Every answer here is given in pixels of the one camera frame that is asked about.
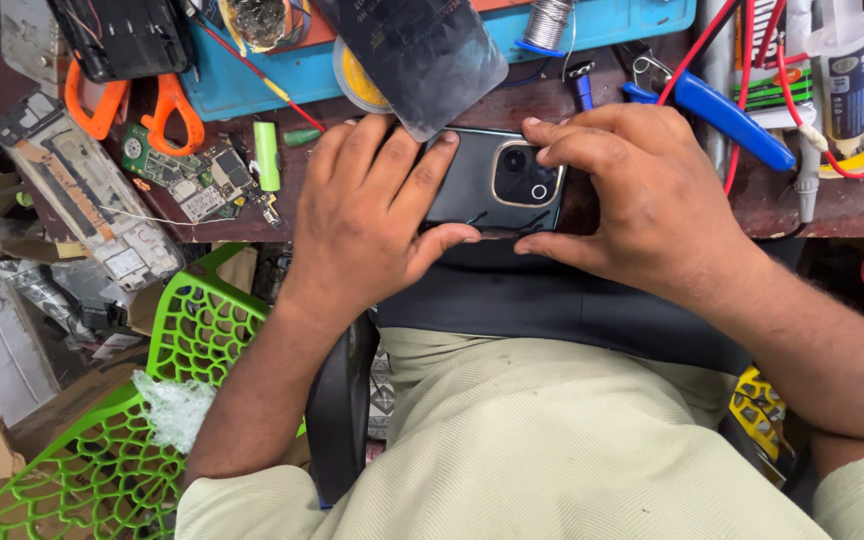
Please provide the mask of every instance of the bubble wrap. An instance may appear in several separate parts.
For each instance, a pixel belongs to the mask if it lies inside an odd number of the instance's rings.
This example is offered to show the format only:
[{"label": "bubble wrap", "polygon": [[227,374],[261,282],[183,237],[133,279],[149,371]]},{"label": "bubble wrap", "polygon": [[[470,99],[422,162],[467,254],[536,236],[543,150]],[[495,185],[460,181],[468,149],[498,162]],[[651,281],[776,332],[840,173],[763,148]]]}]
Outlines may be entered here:
[{"label": "bubble wrap", "polygon": [[192,451],[206,413],[215,399],[215,387],[198,380],[179,384],[171,380],[155,382],[144,371],[135,371],[132,382],[149,402],[143,416],[152,428],[151,443],[173,446],[183,454]]}]

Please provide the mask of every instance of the finger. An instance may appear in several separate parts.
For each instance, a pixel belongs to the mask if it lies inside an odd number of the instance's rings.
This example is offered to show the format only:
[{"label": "finger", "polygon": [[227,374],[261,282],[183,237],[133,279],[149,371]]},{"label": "finger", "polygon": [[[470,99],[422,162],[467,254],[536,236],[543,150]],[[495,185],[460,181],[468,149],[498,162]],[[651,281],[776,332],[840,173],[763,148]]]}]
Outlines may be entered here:
[{"label": "finger", "polygon": [[362,187],[372,190],[387,208],[405,182],[409,170],[416,164],[421,146],[405,128],[395,128],[395,132],[378,151]]},{"label": "finger", "polygon": [[404,221],[409,228],[417,228],[432,206],[442,178],[452,165],[459,148],[459,133],[446,131],[422,156],[418,165],[405,178],[389,207],[389,214]]},{"label": "finger", "polygon": [[375,113],[366,114],[365,118],[359,120],[355,129],[345,138],[335,161],[333,176],[336,184],[342,184],[350,190],[362,186],[376,158],[378,147],[395,120],[392,114]]},{"label": "finger", "polygon": [[539,118],[526,118],[522,122],[522,135],[525,136],[526,141],[535,146],[551,146],[565,136],[580,133],[603,136],[612,135],[603,129],[552,124],[550,122],[543,122]]},{"label": "finger", "polygon": [[605,252],[596,236],[536,232],[515,242],[514,250],[519,255],[541,255],[593,274],[606,264]]},{"label": "finger", "polygon": [[621,212],[645,190],[639,165],[655,160],[636,145],[607,132],[573,132],[538,151],[535,160],[549,168],[573,166],[591,175],[603,212]]},{"label": "finger", "polygon": [[409,285],[426,275],[426,270],[452,246],[463,242],[474,243],[482,240],[482,233],[472,225],[446,223],[430,228],[416,238],[409,246],[409,263],[405,278]]},{"label": "finger", "polygon": [[614,133],[652,154],[664,153],[669,139],[695,139],[689,122],[674,108],[656,104],[604,104],[576,114],[567,125]]},{"label": "finger", "polygon": [[355,120],[345,120],[338,126],[329,128],[318,139],[316,145],[309,153],[309,164],[305,168],[306,182],[311,180],[315,184],[328,184],[335,171],[335,161],[339,157],[346,138],[355,129]]}]

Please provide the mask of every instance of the smartphone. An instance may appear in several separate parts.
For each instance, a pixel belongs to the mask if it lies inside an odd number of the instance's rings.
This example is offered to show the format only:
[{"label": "smartphone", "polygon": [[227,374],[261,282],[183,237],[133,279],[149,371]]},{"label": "smartphone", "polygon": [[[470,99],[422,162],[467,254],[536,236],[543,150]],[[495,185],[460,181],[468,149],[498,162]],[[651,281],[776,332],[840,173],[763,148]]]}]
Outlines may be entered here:
[{"label": "smartphone", "polygon": [[[426,228],[467,223],[491,238],[555,229],[565,166],[539,165],[536,154],[542,148],[515,131],[448,129],[459,134],[459,149],[425,215]],[[429,139],[423,150],[441,134]]]}]

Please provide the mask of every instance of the workbench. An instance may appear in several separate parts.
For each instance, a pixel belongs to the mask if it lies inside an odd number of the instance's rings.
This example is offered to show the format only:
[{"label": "workbench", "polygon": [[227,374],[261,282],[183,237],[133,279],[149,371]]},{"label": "workbench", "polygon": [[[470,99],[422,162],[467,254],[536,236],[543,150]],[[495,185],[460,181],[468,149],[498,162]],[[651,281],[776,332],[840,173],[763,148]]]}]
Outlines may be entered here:
[{"label": "workbench", "polygon": [[[687,32],[678,32],[648,39],[647,43],[652,46],[659,61],[675,67],[690,46],[690,36]],[[594,58],[596,64],[591,72],[595,104],[622,101],[620,87],[629,79],[612,50],[606,47],[582,51],[572,55],[570,64],[589,57]],[[509,80],[531,75],[538,68],[539,62],[540,60],[534,60],[512,65]],[[576,103],[569,88],[559,80],[561,69],[562,61],[557,59],[545,68],[544,79],[522,85],[498,87],[459,116],[454,125],[517,130],[525,117],[557,122],[573,116]],[[275,79],[274,73],[269,75],[271,79]],[[258,84],[258,80],[247,82]],[[228,83],[235,84],[235,81],[230,80]],[[0,115],[35,87],[34,82],[8,68],[0,54]],[[143,114],[150,114],[155,107],[156,97],[155,79],[137,80],[131,91],[129,121],[138,123]],[[303,107],[326,128],[348,118],[363,115],[363,112],[346,98],[304,104]],[[205,124],[206,136],[201,148],[208,148],[217,141],[220,133],[229,133],[244,143],[248,150],[246,162],[254,159],[253,122],[257,119],[275,122],[280,134],[310,127],[291,108],[208,122]],[[124,125],[113,126],[108,138],[102,141],[116,163],[121,163],[124,132]],[[170,119],[166,136],[179,142],[185,138],[185,127],[177,115]],[[797,144],[795,137],[790,137],[789,141]],[[251,205],[244,207],[239,218],[233,221],[200,223],[197,226],[163,226],[174,240],[179,242],[292,240],[297,202],[306,172],[306,154],[314,145],[315,141],[312,141],[288,148],[279,143],[282,188],[275,193],[278,198],[275,208],[285,223],[278,228],[270,227],[258,209]],[[798,199],[795,191],[789,187],[794,172],[775,173],[748,153],[742,153],[742,157],[735,185],[729,195],[735,217],[742,229],[754,238],[771,237],[795,229]],[[130,174],[126,174],[126,177],[132,178]],[[36,192],[30,182],[25,184],[34,201],[34,207],[52,237],[57,240],[74,240],[69,238],[68,229],[48,202]],[[153,185],[150,191],[140,191],[139,195],[153,215],[178,222],[187,221],[186,215],[165,188]],[[564,197],[559,229],[571,233],[593,231],[597,221],[598,202],[588,180],[581,178],[581,175],[572,175],[566,182]],[[815,220],[803,234],[820,238],[864,237],[864,180],[823,179],[816,202]]]}]

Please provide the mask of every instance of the black office chair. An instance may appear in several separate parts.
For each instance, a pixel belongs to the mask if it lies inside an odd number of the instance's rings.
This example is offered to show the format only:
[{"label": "black office chair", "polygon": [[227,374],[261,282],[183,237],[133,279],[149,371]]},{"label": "black office chair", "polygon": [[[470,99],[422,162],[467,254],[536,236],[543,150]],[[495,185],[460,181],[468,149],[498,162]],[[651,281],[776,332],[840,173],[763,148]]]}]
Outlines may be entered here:
[{"label": "black office chair", "polygon": [[[559,339],[735,376],[752,362],[738,343],[674,303],[545,257],[516,255],[512,245],[489,240],[449,250],[418,283],[379,303],[371,317],[362,314],[339,338],[305,408],[312,476],[327,504],[338,502],[365,469],[376,326]],[[762,247],[794,267],[803,245]],[[723,435],[756,464],[744,432]]]}]

